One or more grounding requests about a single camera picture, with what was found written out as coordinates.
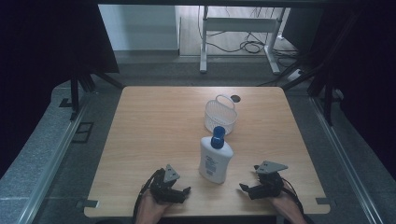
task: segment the basket handle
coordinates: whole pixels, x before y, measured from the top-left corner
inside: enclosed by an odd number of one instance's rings
[[[232,104],[233,104],[233,110],[235,110],[235,103],[233,102],[233,99],[231,99],[231,97],[230,96],[228,96],[228,95],[224,95],[224,94],[219,94],[218,96],[216,96],[216,101],[217,102],[219,102],[219,104],[222,104],[222,105],[225,105],[225,104],[223,104],[222,102],[220,102],[219,100],[218,100],[218,97],[219,96],[222,96],[222,97],[224,97],[224,98],[226,98],[227,100],[229,100]]]

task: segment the white wall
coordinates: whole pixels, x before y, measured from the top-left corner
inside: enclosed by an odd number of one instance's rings
[[[175,6],[99,5],[114,50],[178,49]]]

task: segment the gray carpet floor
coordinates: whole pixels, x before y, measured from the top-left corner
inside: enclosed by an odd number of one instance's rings
[[[272,75],[271,69],[264,59],[262,62],[256,62],[257,60],[249,62],[249,60],[240,59],[237,60],[239,63],[235,63],[233,60],[235,59],[228,61],[210,59],[208,72],[204,75],[199,73],[199,64],[195,58],[172,63],[164,60],[121,63],[120,74],[111,76],[127,86],[255,87],[276,78]],[[86,143],[70,144],[47,196],[35,216],[34,223],[88,224],[103,219],[85,217],[83,208],[79,205],[89,195],[121,90],[96,76],[92,77],[96,84],[96,90],[85,93],[89,96],[90,101],[82,118],[82,122],[92,123],[92,133]],[[285,81],[286,79],[283,78],[276,84],[281,85]],[[273,85],[275,82],[266,84],[266,86]],[[319,122],[312,99],[306,94],[308,85],[309,80],[290,89],[286,94],[332,208],[329,214],[311,217],[318,224],[370,223],[334,152],[328,135]],[[67,87],[68,83],[64,83],[54,90],[54,94],[62,94],[64,98],[69,98],[69,92],[64,91],[64,88]],[[61,101],[62,98],[56,97],[54,101]],[[56,107],[58,103],[60,102],[54,102],[51,106]],[[394,210],[396,210],[395,181],[384,169],[374,152],[349,124],[338,104],[335,102],[332,107],[333,127],[363,185],[374,199],[383,218],[383,223],[396,223],[394,215]],[[130,219],[124,217],[120,220],[123,223],[128,223]]]

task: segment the wooden table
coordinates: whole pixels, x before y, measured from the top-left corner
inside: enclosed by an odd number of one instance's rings
[[[238,120],[225,137],[233,148],[222,185],[200,176],[200,139],[205,105],[218,94],[238,95]],[[276,87],[126,87],[111,125],[85,208],[88,217],[131,217],[142,185],[171,164],[181,178],[173,189],[191,186],[183,204],[167,217],[256,216],[276,212],[266,200],[251,201],[239,183],[257,179],[253,165],[274,161],[289,166],[279,172],[294,186],[307,214],[325,214],[327,204],[318,175],[284,92]]]

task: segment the bottle label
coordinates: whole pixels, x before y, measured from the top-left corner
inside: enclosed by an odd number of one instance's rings
[[[216,172],[216,164],[217,162],[215,160],[209,156],[206,156],[205,168],[208,175],[213,175]]]

